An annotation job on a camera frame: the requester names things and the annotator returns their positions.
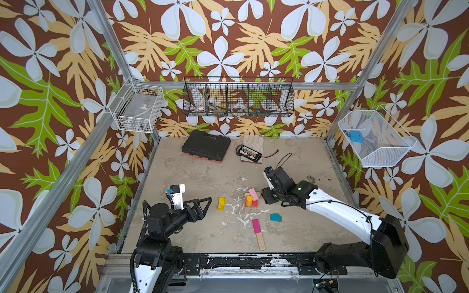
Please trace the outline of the yellow arch block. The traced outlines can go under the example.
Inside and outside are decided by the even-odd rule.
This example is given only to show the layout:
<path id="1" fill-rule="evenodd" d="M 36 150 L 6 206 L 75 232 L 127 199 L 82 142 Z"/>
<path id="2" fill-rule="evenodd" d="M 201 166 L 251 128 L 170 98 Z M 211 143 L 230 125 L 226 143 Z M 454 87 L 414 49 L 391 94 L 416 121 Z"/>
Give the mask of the yellow arch block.
<path id="1" fill-rule="evenodd" d="M 224 208 L 225 208 L 225 198 L 224 197 L 219 197 L 217 208 L 218 208 L 219 211 L 224 210 Z"/>

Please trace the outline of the teal block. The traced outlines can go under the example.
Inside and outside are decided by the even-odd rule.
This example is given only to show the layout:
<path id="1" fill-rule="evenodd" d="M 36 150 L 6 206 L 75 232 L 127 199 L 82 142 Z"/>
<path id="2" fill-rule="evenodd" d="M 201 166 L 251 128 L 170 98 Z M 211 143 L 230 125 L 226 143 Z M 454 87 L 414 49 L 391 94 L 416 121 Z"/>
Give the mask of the teal block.
<path id="1" fill-rule="evenodd" d="M 274 213 L 269 216 L 270 221 L 282 223 L 282 216 L 280 214 Z"/>

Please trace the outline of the light pink rectangular block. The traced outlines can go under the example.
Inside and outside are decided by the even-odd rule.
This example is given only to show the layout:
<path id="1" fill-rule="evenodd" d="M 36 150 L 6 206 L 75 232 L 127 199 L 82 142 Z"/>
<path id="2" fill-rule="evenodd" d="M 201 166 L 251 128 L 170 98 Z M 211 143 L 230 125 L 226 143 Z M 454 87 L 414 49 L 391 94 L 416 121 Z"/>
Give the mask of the light pink rectangular block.
<path id="1" fill-rule="evenodd" d="M 249 189 L 249 195 L 253 198 L 253 201 L 258 201 L 259 195 L 258 195 L 258 192 L 254 188 Z"/>

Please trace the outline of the yellow cylinder block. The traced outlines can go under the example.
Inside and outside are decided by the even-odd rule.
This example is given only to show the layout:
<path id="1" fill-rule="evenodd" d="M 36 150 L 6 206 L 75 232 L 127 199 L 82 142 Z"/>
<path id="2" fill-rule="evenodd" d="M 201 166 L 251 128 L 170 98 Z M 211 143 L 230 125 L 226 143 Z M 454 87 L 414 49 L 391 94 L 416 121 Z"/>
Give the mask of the yellow cylinder block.
<path id="1" fill-rule="evenodd" d="M 251 207 L 252 203 L 254 201 L 254 198 L 251 195 L 248 195 L 245 200 L 245 206 L 246 207 Z"/>

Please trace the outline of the magenta block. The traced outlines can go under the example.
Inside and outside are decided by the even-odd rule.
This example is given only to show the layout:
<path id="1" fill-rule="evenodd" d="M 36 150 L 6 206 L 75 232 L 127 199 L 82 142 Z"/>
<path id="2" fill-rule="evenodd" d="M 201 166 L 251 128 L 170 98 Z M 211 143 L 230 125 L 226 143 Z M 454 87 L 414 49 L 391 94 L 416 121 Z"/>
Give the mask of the magenta block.
<path id="1" fill-rule="evenodd" d="M 261 233 L 260 222 L 258 219 L 252 221 L 255 234 Z"/>

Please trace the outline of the natural wood long block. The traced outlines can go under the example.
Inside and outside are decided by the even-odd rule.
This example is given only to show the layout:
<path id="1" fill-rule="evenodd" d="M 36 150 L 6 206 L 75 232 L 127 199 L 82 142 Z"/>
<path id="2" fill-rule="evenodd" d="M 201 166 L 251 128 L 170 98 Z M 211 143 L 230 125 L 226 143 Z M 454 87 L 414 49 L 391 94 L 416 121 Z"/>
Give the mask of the natural wood long block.
<path id="1" fill-rule="evenodd" d="M 257 239 L 260 251 L 265 251 L 266 250 L 266 244 L 265 244 L 265 240 L 263 238 L 262 232 L 255 233 L 255 235 L 256 235 L 256 239 Z"/>

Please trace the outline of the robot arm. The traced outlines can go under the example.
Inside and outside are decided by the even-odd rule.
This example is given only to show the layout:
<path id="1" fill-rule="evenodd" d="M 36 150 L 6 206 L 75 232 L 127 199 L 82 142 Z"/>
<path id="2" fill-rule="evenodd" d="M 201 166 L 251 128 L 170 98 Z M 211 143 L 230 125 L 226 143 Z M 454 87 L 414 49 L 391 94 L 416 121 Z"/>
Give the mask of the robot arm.
<path id="1" fill-rule="evenodd" d="M 409 243 L 398 218 L 391 215 L 380 217 L 357 209 L 306 181 L 301 181 L 293 193 L 300 198 L 302 208 L 330 219 L 360 239 L 350 244 L 323 244 L 315 254 L 320 272 L 347 266 L 368 267 L 385 278 L 397 277 L 409 251 Z"/>

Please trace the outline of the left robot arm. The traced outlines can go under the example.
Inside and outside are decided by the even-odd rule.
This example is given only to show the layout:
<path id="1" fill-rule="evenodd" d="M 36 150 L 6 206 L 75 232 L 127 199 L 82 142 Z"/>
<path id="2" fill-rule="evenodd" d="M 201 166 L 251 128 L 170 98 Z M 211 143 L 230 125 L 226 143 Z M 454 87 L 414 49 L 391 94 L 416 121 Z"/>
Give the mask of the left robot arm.
<path id="1" fill-rule="evenodd" d="M 129 262 L 131 293 L 165 293 L 173 276 L 183 268 L 183 249 L 171 243 L 170 236 L 186 223 L 205 218 L 212 198 L 183 202 L 182 209 L 165 203 L 150 206 L 142 202 L 144 224 Z"/>

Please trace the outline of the black and red tool case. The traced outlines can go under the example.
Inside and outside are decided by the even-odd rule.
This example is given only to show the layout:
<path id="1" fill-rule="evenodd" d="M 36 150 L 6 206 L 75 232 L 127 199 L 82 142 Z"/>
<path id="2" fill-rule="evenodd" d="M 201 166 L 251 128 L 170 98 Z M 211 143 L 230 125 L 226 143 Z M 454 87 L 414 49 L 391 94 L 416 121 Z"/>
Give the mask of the black and red tool case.
<path id="1" fill-rule="evenodd" d="M 221 163 L 230 144 L 229 137 L 195 130 L 188 137 L 181 150 L 186 155 Z"/>

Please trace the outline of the white work glove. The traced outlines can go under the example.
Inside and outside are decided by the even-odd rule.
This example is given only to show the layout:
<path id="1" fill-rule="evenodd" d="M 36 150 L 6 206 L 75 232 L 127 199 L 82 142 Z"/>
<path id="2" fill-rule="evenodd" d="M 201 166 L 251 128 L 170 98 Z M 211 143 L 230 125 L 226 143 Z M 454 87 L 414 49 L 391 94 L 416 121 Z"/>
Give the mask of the white work glove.
<path id="1" fill-rule="evenodd" d="M 244 134 L 243 145 L 264 154 L 264 137 L 257 134 Z"/>

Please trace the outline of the blue object in basket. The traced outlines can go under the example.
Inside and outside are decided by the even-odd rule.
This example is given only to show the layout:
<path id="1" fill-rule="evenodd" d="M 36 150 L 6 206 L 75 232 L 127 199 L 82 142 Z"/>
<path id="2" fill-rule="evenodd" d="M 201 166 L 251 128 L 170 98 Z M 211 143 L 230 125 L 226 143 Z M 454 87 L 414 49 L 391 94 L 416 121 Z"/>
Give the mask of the blue object in basket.
<path id="1" fill-rule="evenodd" d="M 355 142 L 359 144 L 364 142 L 363 135 L 360 131 L 355 131 L 355 130 L 349 131 L 348 138 L 350 139 L 351 142 Z"/>

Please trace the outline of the tape roll in basket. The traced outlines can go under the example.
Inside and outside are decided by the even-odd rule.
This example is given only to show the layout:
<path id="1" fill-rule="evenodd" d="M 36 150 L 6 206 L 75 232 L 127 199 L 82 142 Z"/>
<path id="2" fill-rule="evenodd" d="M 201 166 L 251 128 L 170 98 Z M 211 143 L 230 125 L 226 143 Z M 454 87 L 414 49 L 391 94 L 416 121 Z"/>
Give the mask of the tape roll in basket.
<path id="1" fill-rule="evenodd" d="M 242 112 L 247 111 L 247 106 L 244 105 L 243 103 L 235 103 L 230 106 L 230 109 L 232 112 L 242 113 Z"/>

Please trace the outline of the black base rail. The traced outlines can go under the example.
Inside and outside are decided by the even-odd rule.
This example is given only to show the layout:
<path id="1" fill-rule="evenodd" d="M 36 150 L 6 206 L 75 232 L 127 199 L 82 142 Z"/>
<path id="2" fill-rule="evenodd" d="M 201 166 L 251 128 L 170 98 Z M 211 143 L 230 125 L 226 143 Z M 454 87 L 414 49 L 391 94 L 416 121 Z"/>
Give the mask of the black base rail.
<path id="1" fill-rule="evenodd" d="M 314 252 L 288 253 L 187 253 L 177 276 L 199 276 L 203 270 L 229 268 L 254 271 L 278 267 L 300 276 L 321 276 Z"/>

